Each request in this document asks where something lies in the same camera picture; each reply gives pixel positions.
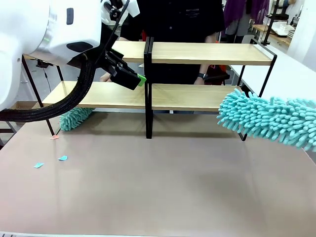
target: white table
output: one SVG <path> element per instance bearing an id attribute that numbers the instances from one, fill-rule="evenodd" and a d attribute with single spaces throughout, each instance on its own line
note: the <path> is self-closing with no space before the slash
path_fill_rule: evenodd
<path id="1" fill-rule="evenodd" d="M 316 100 L 316 73 L 278 49 L 270 45 L 267 48 L 277 54 L 277 59 L 262 97 Z M 231 68 L 240 75 L 241 65 L 232 65 Z M 246 66 L 242 81 L 252 92 L 259 95 L 268 69 L 269 66 Z"/>

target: wristwatch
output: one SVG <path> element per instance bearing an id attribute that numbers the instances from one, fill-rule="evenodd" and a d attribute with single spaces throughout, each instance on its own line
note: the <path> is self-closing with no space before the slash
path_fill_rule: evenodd
<path id="1" fill-rule="evenodd" d="M 203 74 L 203 73 L 199 73 L 198 78 L 202 78 L 203 80 L 207 80 L 208 79 L 208 74 Z"/>

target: wooden shelf board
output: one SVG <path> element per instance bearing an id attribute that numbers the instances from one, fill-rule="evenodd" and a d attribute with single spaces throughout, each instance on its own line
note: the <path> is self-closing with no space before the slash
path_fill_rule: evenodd
<path id="1" fill-rule="evenodd" d="M 145 42 L 116 41 L 113 49 L 126 62 L 143 63 Z M 153 63 L 270 65 L 271 59 L 252 44 L 154 42 Z"/>
<path id="2" fill-rule="evenodd" d="M 216 112 L 238 86 L 153 84 L 153 110 Z"/>
<path id="3" fill-rule="evenodd" d="M 64 99 L 75 87 L 76 81 L 62 81 L 45 98 L 45 106 Z M 144 109 L 144 88 L 137 87 L 134 91 L 111 82 L 94 82 L 78 107 L 82 108 L 118 108 Z"/>
<path id="4" fill-rule="evenodd" d="M 123 60 L 128 63 L 143 63 L 145 42 L 116 41 L 112 49 L 124 55 Z"/>
<path id="5" fill-rule="evenodd" d="M 45 106 L 65 98 L 75 81 L 62 81 L 45 98 Z M 153 110 L 218 111 L 225 96 L 236 86 L 153 84 Z M 144 87 L 135 91 L 115 83 L 94 82 L 78 107 L 144 109 Z"/>

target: cardboard box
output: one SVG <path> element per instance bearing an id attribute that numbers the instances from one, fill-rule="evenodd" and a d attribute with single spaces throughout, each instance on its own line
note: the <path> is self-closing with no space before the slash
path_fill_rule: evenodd
<path id="1" fill-rule="evenodd" d="M 11 109 L 37 109 L 40 105 L 37 101 L 17 101 L 11 106 Z M 24 122 L 16 122 L 16 125 L 23 126 Z"/>

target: black metal frame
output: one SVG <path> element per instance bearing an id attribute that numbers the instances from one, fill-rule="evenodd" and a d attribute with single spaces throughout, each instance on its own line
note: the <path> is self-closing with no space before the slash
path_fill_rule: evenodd
<path id="1" fill-rule="evenodd" d="M 154 45 L 154 37 L 147 37 L 144 49 L 144 73 L 146 77 L 145 82 L 145 116 L 146 116 L 146 138 L 151 139 L 153 136 L 153 120 L 154 111 L 152 107 L 152 52 Z"/>
<path id="2" fill-rule="evenodd" d="M 271 61 L 271 64 L 270 64 L 268 73 L 267 73 L 267 75 L 266 75 L 265 80 L 263 81 L 263 85 L 262 85 L 261 90 L 260 90 L 260 93 L 259 93 L 259 97 L 262 97 L 263 92 L 264 92 L 264 90 L 265 90 L 265 88 L 266 88 L 268 79 L 269 79 L 270 74 L 271 74 L 271 72 L 272 72 L 272 69 L 273 69 L 273 67 L 274 67 L 274 65 L 275 65 L 275 63 L 276 63 L 277 55 L 276 55 L 275 53 L 273 53 L 271 50 L 269 50 L 265 45 L 259 43 L 258 40 L 256 40 L 256 39 L 251 39 L 250 44 L 257 44 L 257 45 L 259 45 L 260 47 L 262 47 L 264 50 L 266 50 L 268 53 L 270 53 L 270 54 L 273 55 L 273 59 L 272 59 L 272 61 Z M 241 80 L 242 80 L 242 76 L 243 76 L 243 73 L 244 73 L 244 71 L 245 71 L 245 67 L 246 67 L 246 65 L 243 65 L 242 70 L 241 70 L 241 73 L 240 73 L 240 76 L 239 76 L 239 79 L 238 79 L 238 82 L 237 82 L 237 86 L 240 86 L 240 83 L 241 83 Z M 246 138 L 247 138 L 247 134 L 242 135 L 241 133 L 239 133 L 239 136 L 240 136 L 240 138 L 241 138 L 241 140 L 242 140 L 243 142 L 244 142 L 244 141 L 246 140 Z"/>
<path id="3" fill-rule="evenodd" d="M 267 43 L 268 43 L 268 38 L 269 38 L 271 29 L 272 29 L 273 22 L 275 21 L 275 18 L 276 18 L 277 7 L 278 7 L 279 3 L 280 3 L 280 0 L 276 0 L 276 6 L 275 6 L 274 11 L 273 11 L 272 16 L 271 16 L 271 20 L 270 20 L 270 24 L 269 24 L 269 27 L 268 27 L 268 30 L 267 30 L 267 33 L 266 33 L 266 37 L 265 37 L 265 39 L 263 41 L 263 45 L 264 46 L 266 46 Z"/>
<path id="4" fill-rule="evenodd" d="M 32 75 L 31 75 L 31 73 L 30 73 L 29 67 L 28 67 L 28 65 L 27 65 L 27 63 L 26 63 L 26 61 L 25 61 L 24 56 L 22 56 L 22 64 L 23 64 L 23 67 L 24 67 L 24 69 L 25 69 L 26 75 L 28 76 L 28 79 L 29 79 L 29 81 L 30 81 L 30 83 L 31 83 L 31 86 L 32 86 L 32 88 L 33 88 L 34 94 L 35 94 L 35 96 L 36 96 L 36 98 L 37 98 L 37 100 L 38 100 L 39 106 L 42 108 L 42 107 L 44 107 L 43 102 L 42 102 L 41 99 L 40 99 L 39 92 L 38 92 L 38 90 L 36 89 L 35 83 L 34 83 L 34 81 L 33 81 Z M 58 70 L 58 74 L 59 74 L 60 80 L 63 81 L 63 80 L 64 80 L 64 79 L 63 79 L 63 75 L 62 75 L 62 73 L 61 73 L 61 70 L 60 70 L 60 67 L 59 67 L 59 66 L 57 66 L 57 70 Z M 48 128 L 49 128 L 49 131 L 50 131 L 51 135 L 52 135 L 52 136 L 55 135 L 54 130 L 53 130 L 51 124 L 50 124 L 50 121 L 47 119 L 46 122 L 47 122 L 47 125 L 48 125 Z"/>

